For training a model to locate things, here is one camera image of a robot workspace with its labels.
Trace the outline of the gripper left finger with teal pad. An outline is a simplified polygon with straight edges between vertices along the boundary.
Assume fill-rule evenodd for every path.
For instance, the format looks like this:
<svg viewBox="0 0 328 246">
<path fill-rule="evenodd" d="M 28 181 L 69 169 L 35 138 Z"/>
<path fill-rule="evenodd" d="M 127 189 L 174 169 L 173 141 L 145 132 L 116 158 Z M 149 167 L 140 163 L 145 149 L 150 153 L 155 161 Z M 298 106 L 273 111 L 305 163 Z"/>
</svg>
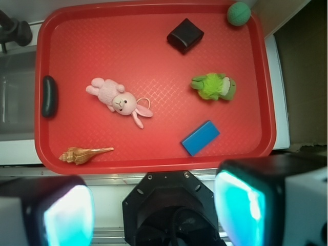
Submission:
<svg viewBox="0 0 328 246">
<path fill-rule="evenodd" d="M 1 180 L 1 245 L 90 245 L 94 223 L 79 176 Z"/>
</svg>

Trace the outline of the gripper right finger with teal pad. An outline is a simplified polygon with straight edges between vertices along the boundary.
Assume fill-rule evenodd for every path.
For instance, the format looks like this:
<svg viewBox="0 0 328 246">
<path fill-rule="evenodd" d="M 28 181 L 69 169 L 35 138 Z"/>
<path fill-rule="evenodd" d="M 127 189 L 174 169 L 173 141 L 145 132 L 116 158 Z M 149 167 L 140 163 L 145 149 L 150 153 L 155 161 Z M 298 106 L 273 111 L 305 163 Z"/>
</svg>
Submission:
<svg viewBox="0 0 328 246">
<path fill-rule="evenodd" d="M 215 177 L 214 202 L 233 245 L 327 245 L 327 158 L 226 160 Z"/>
</svg>

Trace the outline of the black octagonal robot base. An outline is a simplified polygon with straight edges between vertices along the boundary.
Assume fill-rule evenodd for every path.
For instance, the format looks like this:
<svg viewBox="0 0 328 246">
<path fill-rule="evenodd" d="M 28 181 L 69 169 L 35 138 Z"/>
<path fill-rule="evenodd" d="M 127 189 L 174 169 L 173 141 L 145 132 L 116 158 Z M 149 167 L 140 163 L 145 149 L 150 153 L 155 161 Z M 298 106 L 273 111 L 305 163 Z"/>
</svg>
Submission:
<svg viewBox="0 0 328 246">
<path fill-rule="evenodd" d="M 122 202 L 129 245 L 225 245 L 213 192 L 188 171 L 147 173 Z"/>
</svg>

